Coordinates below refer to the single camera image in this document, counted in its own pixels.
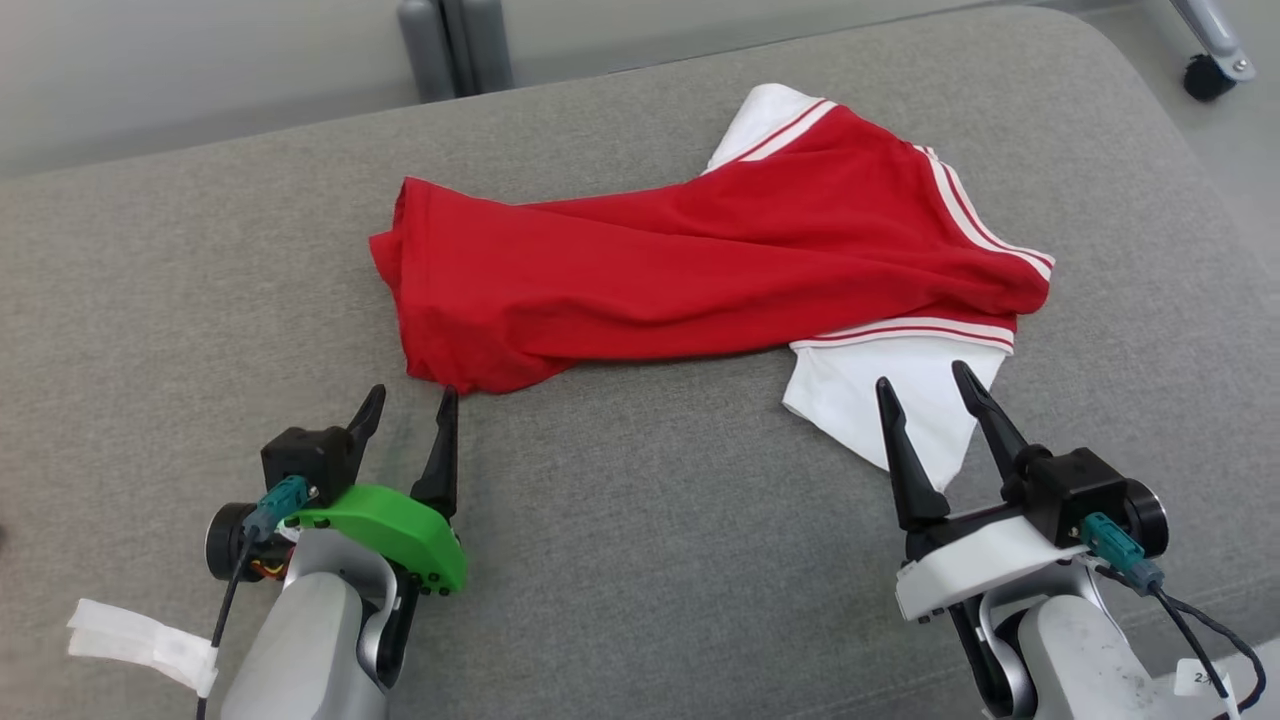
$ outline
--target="striped trim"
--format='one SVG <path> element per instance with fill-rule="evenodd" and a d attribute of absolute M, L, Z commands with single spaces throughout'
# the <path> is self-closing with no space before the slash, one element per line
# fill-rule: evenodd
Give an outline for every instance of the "striped trim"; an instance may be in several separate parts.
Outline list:
<path fill-rule="evenodd" d="M 942 204 L 946 205 L 947 211 L 951 214 L 951 219 L 955 222 L 956 227 L 960 228 L 960 232 L 969 238 L 969 242 L 982 247 L 983 250 L 989 250 L 991 252 L 1001 252 L 1004 255 L 1019 258 L 1034 268 L 1046 282 L 1048 281 L 1055 263 L 1051 255 L 1030 250 L 1028 247 L 1009 245 L 996 237 L 996 234 L 978 219 L 978 213 L 973 209 L 973 202 L 969 200 L 969 195 L 964 191 L 964 186 L 960 184 L 960 177 L 956 174 L 955 169 L 940 160 L 932 147 L 924 147 L 920 145 L 913 145 L 913 147 L 929 159 L 929 167 L 933 169 L 933 181 L 938 186 L 938 195 L 942 197 Z"/>
<path fill-rule="evenodd" d="M 786 147 L 791 141 L 804 135 L 805 131 L 812 128 L 814 123 L 820 120 L 822 117 L 829 113 L 831 109 L 835 106 L 836 104 L 832 102 L 831 100 L 815 100 L 812 105 L 805 108 L 804 111 L 797 114 L 795 118 L 791 118 L 790 120 L 783 123 L 782 127 L 767 135 L 764 140 L 748 147 L 742 152 L 739 152 L 733 158 L 724 160 L 723 163 L 707 168 L 707 170 L 704 170 L 703 174 L 709 173 L 717 168 L 723 168 L 730 163 L 737 163 L 740 160 L 756 161 L 756 160 L 763 160 L 769 155 L 773 155 L 778 150 Z"/>
<path fill-rule="evenodd" d="M 886 337 L 942 337 L 1014 351 L 1014 332 L 998 325 L 963 323 L 946 318 L 893 318 L 868 323 L 791 343 L 791 347 L 835 347 Z"/>
<path fill-rule="evenodd" d="M 773 133 L 771 137 L 765 138 L 764 142 L 756 145 L 754 150 L 749 150 L 740 159 L 744 163 L 754 163 L 756 160 L 763 160 L 769 155 L 773 155 L 778 150 L 782 150 L 792 141 L 795 141 L 801 135 L 809 132 L 818 120 L 823 118 L 827 113 L 836 108 L 836 104 L 831 100 L 819 100 L 812 108 L 800 114 L 799 118 L 791 120 L 782 127 L 778 132 Z"/>

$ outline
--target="electrical connector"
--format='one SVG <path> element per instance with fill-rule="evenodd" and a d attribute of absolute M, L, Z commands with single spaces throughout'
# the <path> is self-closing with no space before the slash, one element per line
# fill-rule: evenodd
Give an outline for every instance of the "electrical connector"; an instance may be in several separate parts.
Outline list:
<path fill-rule="evenodd" d="M 1165 571 L 1147 560 L 1147 551 L 1111 518 L 1093 512 L 1080 523 L 1080 542 L 1115 568 L 1139 596 L 1151 594 L 1151 585 L 1165 583 Z"/>
<path fill-rule="evenodd" d="M 256 528 L 253 537 L 265 541 L 271 537 L 280 520 L 302 510 L 315 497 L 316 491 L 302 475 L 284 478 L 264 495 L 262 500 L 257 501 L 257 507 L 244 518 L 241 525 L 244 536 L 248 537 L 250 529 Z"/>

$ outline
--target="gray couch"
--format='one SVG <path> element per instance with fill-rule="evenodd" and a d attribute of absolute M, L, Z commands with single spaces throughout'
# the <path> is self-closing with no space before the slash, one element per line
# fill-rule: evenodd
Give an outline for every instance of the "gray couch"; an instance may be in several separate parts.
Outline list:
<path fill-rule="evenodd" d="M 0 184 L 0 717 L 191 716 L 157 673 L 68 659 L 64 624 L 90 597 L 207 637 L 205 525 L 261 492 L 283 428 L 387 383 L 362 479 L 421 471 L 439 388 L 403 374 L 366 246 L 402 176 L 513 202 L 684 181 L 767 81 L 937 147 L 987 224 L 1059 259 L 995 393 L 1161 495 L 1170 592 L 1280 634 L 1271 281 L 1115 47 L 996 9 Z M 886 475 L 780 405 L 791 365 L 465 398 L 471 582 L 420 603 L 393 717 L 979 716 L 950 624 L 897 614 Z M 952 506 L 996 493 L 975 443 Z M 1187 656 L 1155 603 L 1107 592 L 1153 673 Z M 242 588 L 215 710 L 274 596 Z"/>

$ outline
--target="cable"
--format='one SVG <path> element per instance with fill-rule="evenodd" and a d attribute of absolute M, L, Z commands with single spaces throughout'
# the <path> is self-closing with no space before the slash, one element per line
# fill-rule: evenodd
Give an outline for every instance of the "cable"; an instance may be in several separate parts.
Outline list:
<path fill-rule="evenodd" d="M 227 630 L 227 616 L 232 612 L 232 600 L 236 598 L 236 585 L 239 584 L 239 578 L 244 573 L 244 565 L 248 561 L 248 553 L 253 550 L 253 541 L 257 539 L 257 528 L 250 528 L 244 533 L 244 544 L 241 546 L 239 557 L 236 559 L 236 569 L 232 571 L 232 579 L 227 580 L 227 593 L 223 594 L 223 606 L 218 610 L 218 623 L 214 625 L 214 635 L 209 638 L 209 647 L 218 650 L 218 646 L 223 643 L 223 632 Z M 196 700 L 196 720 L 205 720 L 205 706 L 209 705 L 207 698 Z"/>
<path fill-rule="evenodd" d="M 1267 671 L 1262 667 L 1262 659 L 1258 657 L 1258 653 L 1249 647 L 1249 643 L 1244 642 L 1240 635 L 1233 633 L 1226 625 L 1172 596 L 1166 594 L 1165 597 L 1169 598 L 1169 603 L 1176 607 L 1179 612 L 1185 612 L 1192 618 L 1196 618 L 1206 628 L 1230 641 L 1231 644 L 1235 646 L 1235 650 L 1240 651 L 1240 655 L 1249 659 L 1249 662 L 1253 664 L 1253 674 L 1257 675 L 1258 679 L 1253 684 L 1253 691 L 1251 691 L 1249 694 L 1240 701 L 1236 710 L 1244 711 L 1257 705 L 1258 700 L 1262 697 L 1262 692 L 1267 689 Z M 1226 714 L 1224 712 L 1213 720 L 1226 720 Z"/>
<path fill-rule="evenodd" d="M 1160 601 L 1165 612 L 1169 612 L 1169 616 L 1174 619 L 1174 624 L 1178 625 L 1183 637 L 1187 638 L 1187 643 L 1192 646 L 1192 651 L 1196 652 L 1196 657 L 1198 657 L 1201 665 L 1204 666 L 1204 673 L 1208 674 L 1210 682 L 1213 683 L 1213 689 L 1217 691 L 1217 697 L 1222 700 L 1230 697 L 1231 693 L 1226 692 L 1226 685 L 1222 684 L 1222 678 L 1217 675 L 1217 669 L 1213 667 L 1213 661 L 1208 659 L 1208 653 L 1204 652 L 1204 648 L 1199 644 L 1199 639 L 1196 637 L 1196 633 L 1193 633 L 1190 626 L 1187 625 L 1187 620 L 1178 612 L 1176 609 L 1174 609 L 1174 605 L 1169 601 L 1169 596 L 1165 594 L 1165 591 L 1160 589 L 1160 585 L 1156 583 L 1147 585 L 1147 589 L 1149 589 L 1151 594 Z"/>
<path fill-rule="evenodd" d="M 1124 575 L 1112 570 L 1111 568 L 1097 565 L 1093 568 L 1093 570 L 1097 571 L 1103 578 L 1108 578 L 1133 589 L 1133 585 L 1130 585 L 1129 582 L 1125 580 Z M 1206 615 L 1202 610 L 1192 605 L 1188 605 L 1165 592 L 1161 592 L 1161 594 L 1164 596 L 1164 600 L 1167 600 L 1169 605 L 1172 606 L 1175 610 L 1178 610 L 1179 612 L 1185 612 L 1192 618 L 1196 618 L 1196 620 L 1198 620 L 1202 625 L 1230 641 L 1230 643 L 1235 647 L 1235 650 L 1240 652 L 1240 655 L 1249 659 L 1249 662 L 1253 664 L 1253 674 L 1257 676 L 1257 680 L 1254 680 L 1253 689 L 1249 692 L 1249 694 L 1247 694 L 1244 700 L 1242 700 L 1239 705 L 1236 705 L 1236 710 L 1243 712 L 1257 705 L 1258 700 L 1262 697 L 1262 692 L 1267 689 L 1267 673 L 1266 669 L 1262 666 L 1262 659 L 1258 657 L 1258 653 L 1252 647 L 1249 647 L 1249 643 L 1244 642 L 1240 638 L 1240 635 L 1236 635 L 1226 625 L 1219 623 L 1217 620 L 1213 620 L 1212 618 Z M 1228 720 L 1228 716 L 1224 712 L 1213 717 L 1213 720 Z"/>
<path fill-rule="evenodd" d="M 262 564 L 261 560 L 253 560 L 252 562 L 248 564 L 248 566 L 256 570 L 259 575 L 262 575 L 269 580 L 279 580 L 280 575 L 284 574 L 284 569 L 288 566 L 288 564 L 289 561 L 284 560 L 275 568 L 268 568 L 266 565 Z"/>

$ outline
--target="red stripe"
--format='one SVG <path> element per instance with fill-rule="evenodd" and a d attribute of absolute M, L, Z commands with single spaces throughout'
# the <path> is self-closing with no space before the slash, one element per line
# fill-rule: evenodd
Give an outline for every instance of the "red stripe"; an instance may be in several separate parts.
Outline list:
<path fill-rule="evenodd" d="M 805 119 L 806 117 L 809 117 L 809 113 L 813 113 L 814 110 L 817 110 L 817 109 L 818 109 L 818 106 L 819 106 L 819 105 L 822 105 L 822 104 L 823 104 L 823 102 L 826 102 L 826 101 L 827 101 L 826 99 L 819 99 L 819 100 L 818 100 L 817 102 L 814 102 L 813 105 L 810 105 L 808 110 L 805 110 L 804 113 L 800 113 L 800 115 L 799 115 L 799 117 L 797 117 L 796 119 L 794 119 L 794 120 L 791 120 L 790 123 L 787 123 L 787 124 L 785 124 L 785 126 L 780 127 L 778 129 L 773 131 L 773 133 L 772 133 L 772 135 L 769 135 L 768 137 L 765 137 L 765 138 L 764 138 L 764 140 L 762 140 L 760 142 L 756 142 L 756 143 L 755 143 L 754 146 L 751 146 L 751 149 L 749 149 L 749 150 L 746 150 L 745 152 L 742 152 L 741 155 L 739 155 L 739 156 L 733 158 L 733 159 L 732 159 L 732 160 L 730 160 L 728 163 L 724 163 L 724 165 L 728 165 L 730 163 L 737 163 L 737 161 L 739 161 L 739 160 L 741 160 L 742 158 L 746 158 L 746 156 L 748 156 L 748 155 L 750 155 L 751 152 L 755 152 L 756 150 L 759 150 L 759 149 L 764 147 L 765 145 L 768 145 L 768 143 L 769 143 L 769 141 L 771 141 L 771 140 L 773 140 L 774 137 L 777 137 L 777 136 L 780 136 L 780 135 L 782 135 L 782 133 L 787 132 L 788 129 L 794 128 L 794 127 L 796 126 L 796 123 L 799 123 L 800 120 L 803 120 L 803 119 Z"/>
<path fill-rule="evenodd" d="M 899 332 L 904 332 L 904 331 L 905 332 L 931 331 L 931 332 L 940 332 L 940 333 L 951 333 L 951 334 L 955 334 L 955 336 L 970 337 L 970 338 L 975 338 L 975 340 L 989 340 L 989 341 L 993 341 L 993 342 L 998 342 L 1000 345 L 1004 345 L 1004 346 L 1009 347 L 1010 350 L 1014 348 L 1014 343 L 1009 342 L 1007 340 L 1005 340 L 1002 337 L 991 337 L 991 336 L 984 336 L 984 334 L 978 334 L 978 333 L 966 333 L 964 331 L 954 331 L 951 328 L 938 328 L 938 327 L 934 327 L 934 325 L 901 325 L 901 327 L 896 327 L 896 328 L 877 328 L 874 331 L 863 331 L 863 332 L 849 333 L 849 334 L 812 337 L 806 342 L 826 342 L 828 340 L 829 341 L 851 340 L 851 338 L 855 338 L 855 337 L 867 337 L 867 336 L 872 336 L 872 334 L 886 334 L 886 333 L 899 333 Z"/>
<path fill-rule="evenodd" d="M 1044 260 L 1039 255 L 1032 255 L 1030 252 L 1027 252 L 1027 249 L 1024 247 L 1014 247 L 1002 240 L 992 237 L 991 233 L 983 231 L 982 223 L 979 223 L 978 218 L 975 218 L 974 214 L 969 211 L 969 204 L 964 201 L 964 196 L 960 195 L 960 188 L 956 187 L 956 183 L 959 181 L 956 179 L 955 169 L 951 165 L 942 163 L 941 160 L 938 160 L 938 163 L 942 165 L 943 172 L 946 172 L 947 184 L 951 186 L 951 195 L 956 199 L 956 205 L 960 205 L 960 210 L 964 211 L 966 218 L 969 218 L 969 224 L 972 224 L 973 228 L 978 231 L 978 234 L 987 238 L 987 241 L 995 245 L 996 247 L 1004 247 L 1005 250 L 1016 254 L 1019 258 L 1024 258 L 1028 263 L 1039 263 L 1041 265 L 1044 265 L 1048 270 L 1053 269 L 1053 264 L 1050 263 L 1048 260 Z"/>

